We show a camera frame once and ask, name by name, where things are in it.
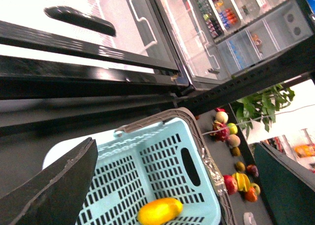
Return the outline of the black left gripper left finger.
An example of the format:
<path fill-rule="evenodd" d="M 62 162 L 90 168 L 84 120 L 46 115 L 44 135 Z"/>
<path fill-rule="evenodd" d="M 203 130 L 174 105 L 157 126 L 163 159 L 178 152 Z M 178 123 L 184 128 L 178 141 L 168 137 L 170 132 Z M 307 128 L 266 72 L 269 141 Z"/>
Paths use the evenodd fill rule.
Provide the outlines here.
<path fill-rule="evenodd" d="M 89 191 L 98 157 L 87 138 L 0 199 L 2 225 L 73 225 Z"/>

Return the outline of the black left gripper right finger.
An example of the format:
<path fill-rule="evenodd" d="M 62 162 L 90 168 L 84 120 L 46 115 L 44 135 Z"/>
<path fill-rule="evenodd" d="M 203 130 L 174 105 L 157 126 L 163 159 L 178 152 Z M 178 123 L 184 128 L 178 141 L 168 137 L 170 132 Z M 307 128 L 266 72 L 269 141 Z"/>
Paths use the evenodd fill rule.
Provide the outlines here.
<path fill-rule="evenodd" d="M 254 160 L 278 225 L 315 223 L 315 174 L 266 143 L 255 143 Z"/>

